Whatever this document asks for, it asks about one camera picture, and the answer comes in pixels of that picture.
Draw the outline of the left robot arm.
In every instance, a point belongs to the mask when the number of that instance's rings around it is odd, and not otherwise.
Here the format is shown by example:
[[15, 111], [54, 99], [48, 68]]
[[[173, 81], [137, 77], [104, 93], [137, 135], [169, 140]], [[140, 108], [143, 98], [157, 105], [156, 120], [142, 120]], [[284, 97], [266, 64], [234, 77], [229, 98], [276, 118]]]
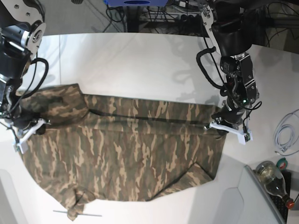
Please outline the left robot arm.
[[199, 0], [197, 3], [203, 29], [213, 45], [197, 55], [198, 65], [207, 75], [200, 57], [203, 54], [218, 53], [221, 60], [216, 69], [226, 76], [222, 85], [206, 77], [227, 98], [221, 111], [213, 114], [212, 119], [218, 125], [238, 129], [248, 120], [242, 117], [249, 116], [259, 98], [253, 63], [247, 52], [252, 46], [252, 38], [244, 18], [247, 10], [256, 8], [256, 1]]

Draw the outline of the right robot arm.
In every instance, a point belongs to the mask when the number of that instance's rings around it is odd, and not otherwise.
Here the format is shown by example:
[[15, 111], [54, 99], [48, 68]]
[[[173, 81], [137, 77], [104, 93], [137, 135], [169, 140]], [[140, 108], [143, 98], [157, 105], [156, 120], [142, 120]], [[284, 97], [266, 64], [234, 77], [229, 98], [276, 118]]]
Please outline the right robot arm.
[[45, 10], [38, 0], [2, 0], [0, 2], [0, 117], [9, 125], [26, 131], [37, 125], [40, 115], [22, 108], [22, 100], [32, 96], [25, 90], [17, 95], [30, 65], [42, 62], [37, 56], [46, 30]]

